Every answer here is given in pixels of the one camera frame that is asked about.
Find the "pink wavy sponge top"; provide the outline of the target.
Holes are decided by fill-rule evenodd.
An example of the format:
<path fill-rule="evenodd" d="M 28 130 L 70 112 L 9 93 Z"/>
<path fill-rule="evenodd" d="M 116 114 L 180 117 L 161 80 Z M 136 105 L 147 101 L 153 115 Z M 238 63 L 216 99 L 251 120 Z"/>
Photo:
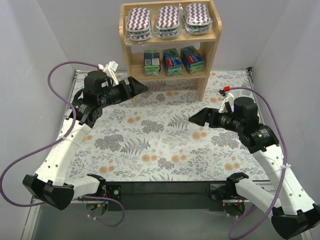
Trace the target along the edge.
<path fill-rule="evenodd" d="M 127 17 L 125 25 L 125 40 L 127 46 L 142 45 L 152 36 L 152 11 L 146 7 L 133 7 Z"/>

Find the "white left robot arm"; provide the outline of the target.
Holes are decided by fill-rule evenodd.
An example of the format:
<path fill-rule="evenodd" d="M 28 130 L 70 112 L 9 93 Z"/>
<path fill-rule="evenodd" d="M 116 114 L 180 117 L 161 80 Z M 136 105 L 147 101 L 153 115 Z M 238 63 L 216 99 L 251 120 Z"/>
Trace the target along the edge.
<path fill-rule="evenodd" d="M 36 199 L 59 210 L 64 210 L 73 199 L 86 195 L 105 196 L 106 180 L 99 175 L 89 173 L 66 182 L 69 165 L 82 141 L 102 116 L 103 108 L 133 99 L 148 90 L 132 76 L 113 85 L 109 76 L 100 76 L 98 72 L 87 75 L 84 87 L 72 100 L 76 112 L 69 110 L 63 121 L 58 137 L 60 142 L 51 148 L 33 175 L 24 177 L 22 184 Z"/>

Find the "pink wavy sponge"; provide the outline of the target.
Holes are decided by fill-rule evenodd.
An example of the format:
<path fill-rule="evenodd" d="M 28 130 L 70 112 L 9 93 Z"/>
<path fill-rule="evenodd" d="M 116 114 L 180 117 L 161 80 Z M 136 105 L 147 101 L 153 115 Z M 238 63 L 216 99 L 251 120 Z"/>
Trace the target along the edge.
<path fill-rule="evenodd" d="M 212 28 L 212 18 L 208 5 L 204 2 L 191 2 L 181 6 L 182 25 L 178 32 L 183 35 L 200 36 L 207 34 Z"/>
<path fill-rule="evenodd" d="M 174 39 L 179 35 L 180 8 L 176 5 L 162 6 L 154 23 L 154 33 L 161 39 Z"/>
<path fill-rule="evenodd" d="M 133 7 L 127 17 L 125 25 L 125 40 L 127 46 L 142 45 L 152 36 L 152 11 L 146 7 Z"/>

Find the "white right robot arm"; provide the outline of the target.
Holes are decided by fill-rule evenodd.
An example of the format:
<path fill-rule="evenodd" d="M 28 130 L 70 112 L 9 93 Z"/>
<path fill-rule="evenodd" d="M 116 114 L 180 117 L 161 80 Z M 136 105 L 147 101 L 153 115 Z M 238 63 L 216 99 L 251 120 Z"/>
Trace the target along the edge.
<path fill-rule="evenodd" d="M 259 122 L 257 107 L 234 107 L 220 112 L 204 108 L 189 122 L 209 128 L 237 133 L 240 142 L 262 166 L 275 194 L 255 184 L 243 172 L 233 173 L 223 188 L 230 196 L 241 196 L 267 214 L 275 231 L 289 240 L 320 223 L 320 206 L 304 191 L 289 164 L 272 129 Z"/>

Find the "green blue sponge pack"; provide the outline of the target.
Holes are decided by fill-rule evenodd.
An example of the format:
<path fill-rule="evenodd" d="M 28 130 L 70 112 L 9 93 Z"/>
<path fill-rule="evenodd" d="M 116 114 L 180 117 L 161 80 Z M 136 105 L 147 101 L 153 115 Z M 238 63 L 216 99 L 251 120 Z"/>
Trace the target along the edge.
<path fill-rule="evenodd" d="M 181 76 L 183 63 L 176 48 L 164 49 L 163 66 L 167 77 Z"/>
<path fill-rule="evenodd" d="M 189 74 L 195 74 L 205 69 L 206 62 L 193 45 L 181 48 L 180 56 Z"/>
<path fill-rule="evenodd" d="M 161 71 L 160 53 L 158 50 L 148 49 L 143 53 L 143 69 L 145 76 L 158 76 Z"/>

